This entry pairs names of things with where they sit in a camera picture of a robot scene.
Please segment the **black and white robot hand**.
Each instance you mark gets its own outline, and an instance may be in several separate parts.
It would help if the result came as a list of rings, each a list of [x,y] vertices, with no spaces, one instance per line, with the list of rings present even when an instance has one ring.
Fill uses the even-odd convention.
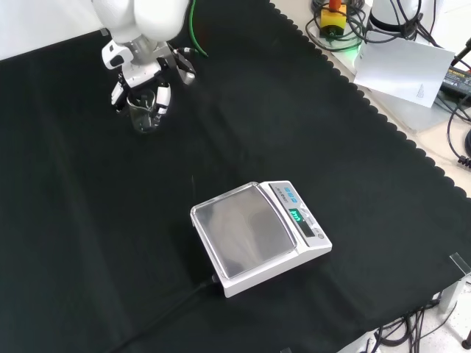
[[[163,80],[163,72],[174,69],[184,84],[191,84],[196,71],[188,56],[195,53],[196,49],[190,47],[175,49],[167,42],[153,43],[144,37],[125,44],[111,40],[102,49],[106,68],[118,70],[118,81],[110,96],[111,106],[120,112],[130,94],[153,89],[157,114],[165,115],[171,101],[171,88]]]

